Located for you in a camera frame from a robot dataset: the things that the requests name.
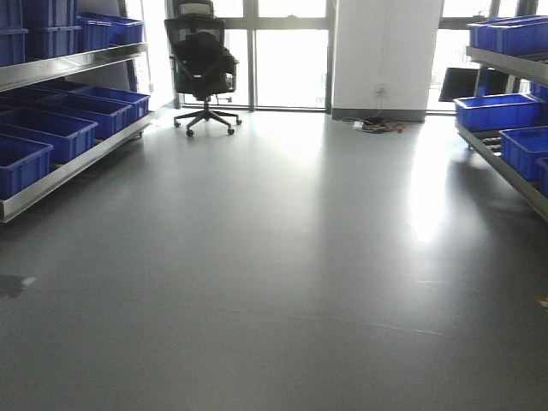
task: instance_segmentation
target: metal rack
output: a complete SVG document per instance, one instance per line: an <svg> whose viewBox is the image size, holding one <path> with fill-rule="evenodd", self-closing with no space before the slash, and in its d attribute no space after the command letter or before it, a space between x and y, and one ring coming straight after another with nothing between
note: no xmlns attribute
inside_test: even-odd
<svg viewBox="0 0 548 411"><path fill-rule="evenodd" d="M518 78L532 80L542 86L548 86L548 65L542 63L548 58L548 55L513 57L474 47L468 47L467 54L474 62L486 67L495 68ZM548 199L531 182L521 177L498 156L497 152L500 147L499 140L496 139L497 133L473 133L459 122L456 123L456 128L459 135L548 222Z"/></svg>
<svg viewBox="0 0 548 411"><path fill-rule="evenodd" d="M143 51L146 51L146 44L138 43L2 67L0 68L0 91L125 62L137 57ZM108 140L100 141L91 150L81 154L69 163L63 164L32 186L7 200L0 200L0 223L7 223L17 217L109 152L133 139L135 135L141 134L143 129L150 124L153 116L153 113L151 113L141 118L119 133L114 134Z"/></svg>

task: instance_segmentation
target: window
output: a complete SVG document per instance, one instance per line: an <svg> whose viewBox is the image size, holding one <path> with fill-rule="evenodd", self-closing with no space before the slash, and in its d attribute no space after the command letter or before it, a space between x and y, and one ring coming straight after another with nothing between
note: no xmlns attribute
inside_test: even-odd
<svg viewBox="0 0 548 411"><path fill-rule="evenodd" d="M498 17L514 17L517 11L518 0L501 0Z"/></svg>
<svg viewBox="0 0 548 411"><path fill-rule="evenodd" d="M327 30L259 30L258 105L325 107L327 40Z"/></svg>
<svg viewBox="0 0 548 411"><path fill-rule="evenodd" d="M445 0L444 17L489 15L491 0Z"/></svg>
<svg viewBox="0 0 548 411"><path fill-rule="evenodd" d="M472 63L466 55L469 43L468 30L438 30L436 52L432 65L432 84L428 97L428 110L454 110L453 103L438 102L448 67L476 69L478 64Z"/></svg>
<svg viewBox="0 0 548 411"><path fill-rule="evenodd" d="M325 17L326 0L259 0L259 17Z"/></svg>
<svg viewBox="0 0 548 411"><path fill-rule="evenodd" d="M214 3L217 17L243 17L243 0L217 0Z"/></svg>
<svg viewBox="0 0 548 411"><path fill-rule="evenodd" d="M548 0L539 0L537 15L548 15Z"/></svg>

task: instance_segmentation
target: office chair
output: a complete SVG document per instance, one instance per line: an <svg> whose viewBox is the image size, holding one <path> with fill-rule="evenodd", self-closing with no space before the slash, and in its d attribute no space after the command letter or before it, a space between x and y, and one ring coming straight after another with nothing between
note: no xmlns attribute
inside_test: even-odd
<svg viewBox="0 0 548 411"><path fill-rule="evenodd" d="M173 50L174 83L177 92L192 94L204 102L204 109L173 118L173 125L180 127L178 120L193 118L187 125L187 136L192 137L190 128L200 120L216 120L228 126L228 133L234 134L232 125L221 116L235 117L236 114L210 110L211 96L235 90L236 59L224 48L224 21L208 15L188 14L168 19L165 28Z"/></svg>

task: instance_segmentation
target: blue storage bin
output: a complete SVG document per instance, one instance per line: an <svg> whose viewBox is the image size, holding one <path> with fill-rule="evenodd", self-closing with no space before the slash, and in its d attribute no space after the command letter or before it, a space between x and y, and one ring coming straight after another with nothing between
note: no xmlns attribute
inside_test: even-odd
<svg viewBox="0 0 548 411"><path fill-rule="evenodd" d="M22 0L26 28L74 26L77 0Z"/></svg>
<svg viewBox="0 0 548 411"><path fill-rule="evenodd" d="M43 110L84 118L98 124L96 138L104 140L128 126L129 104L75 94L64 94L43 101Z"/></svg>
<svg viewBox="0 0 548 411"><path fill-rule="evenodd" d="M53 58L78 52L80 26L35 28L27 35L27 58Z"/></svg>
<svg viewBox="0 0 548 411"><path fill-rule="evenodd" d="M539 166L540 192L548 197L548 158L539 158L537 165Z"/></svg>
<svg viewBox="0 0 548 411"><path fill-rule="evenodd" d="M470 31L470 45L478 49L495 50L495 30L491 27L496 24L507 24L513 21L524 21L532 18L531 15L522 17L508 17L504 19L495 19L487 21L479 21L477 23L468 24Z"/></svg>
<svg viewBox="0 0 548 411"><path fill-rule="evenodd" d="M104 98L118 103L131 104L128 113L128 124L136 122L148 114L148 101L150 96L139 94L137 92L126 92L113 88L87 86L74 91L74 94L90 96L95 98Z"/></svg>
<svg viewBox="0 0 548 411"><path fill-rule="evenodd" d="M537 126L542 106L526 94L455 99L456 119L470 131Z"/></svg>
<svg viewBox="0 0 548 411"><path fill-rule="evenodd" d="M0 97L0 105L14 109L19 107L30 107L33 104L25 100L18 100L17 98Z"/></svg>
<svg viewBox="0 0 548 411"><path fill-rule="evenodd" d="M548 18L496 26L495 52L525 56L548 51Z"/></svg>
<svg viewBox="0 0 548 411"><path fill-rule="evenodd" d="M0 67L25 62L25 28L0 30Z"/></svg>
<svg viewBox="0 0 548 411"><path fill-rule="evenodd" d="M32 87L19 87L7 92L0 92L0 98L8 98L12 100L22 100L29 103L39 103L44 98L49 98L57 95L58 92L50 90L40 90Z"/></svg>
<svg viewBox="0 0 548 411"><path fill-rule="evenodd" d="M539 179L537 159L548 157L548 127L503 130L500 136L506 145L503 160L523 178L536 182Z"/></svg>
<svg viewBox="0 0 548 411"><path fill-rule="evenodd" d="M87 87L84 83L74 83L73 81L65 81L59 79L41 81L33 84L33 88L41 88L43 90L52 90L54 92L73 92L82 87Z"/></svg>
<svg viewBox="0 0 548 411"><path fill-rule="evenodd" d="M93 147L91 133L75 133L64 136L0 124L0 134L51 145L53 147L51 162L56 164L66 164Z"/></svg>
<svg viewBox="0 0 548 411"><path fill-rule="evenodd" d="M13 107L9 107L8 105L2 105L0 104L0 113L4 113L5 111L13 110Z"/></svg>
<svg viewBox="0 0 548 411"><path fill-rule="evenodd" d="M546 86L541 86L531 81L529 83L529 93L542 101L548 102L548 87Z"/></svg>
<svg viewBox="0 0 548 411"><path fill-rule="evenodd" d="M82 31L78 36L78 50L80 53L109 47L109 30L112 23L78 19L78 24L82 27Z"/></svg>
<svg viewBox="0 0 548 411"><path fill-rule="evenodd" d="M80 13L84 20L106 21L111 23L109 28L109 43L111 45L132 45L143 41L143 22L114 15L100 15L97 13Z"/></svg>
<svg viewBox="0 0 548 411"><path fill-rule="evenodd" d="M79 152L82 146L91 148L97 130L96 122L25 108L0 113L0 124L74 140L77 148L68 148L67 158Z"/></svg>
<svg viewBox="0 0 548 411"><path fill-rule="evenodd" d="M0 30L23 28L21 0L0 0Z"/></svg>
<svg viewBox="0 0 548 411"><path fill-rule="evenodd" d="M0 134L0 200L7 200L50 172L52 147Z"/></svg>

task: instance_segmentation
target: cable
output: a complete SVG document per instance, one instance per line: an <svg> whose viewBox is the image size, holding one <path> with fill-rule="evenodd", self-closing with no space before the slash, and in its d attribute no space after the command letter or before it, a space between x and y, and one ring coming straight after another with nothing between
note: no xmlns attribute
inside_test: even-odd
<svg viewBox="0 0 548 411"><path fill-rule="evenodd" d="M405 125L397 120L389 117L371 116L366 118L343 117L340 122L345 124L353 124L361 122L360 131L370 134L392 133L396 131L401 133L405 129Z"/></svg>

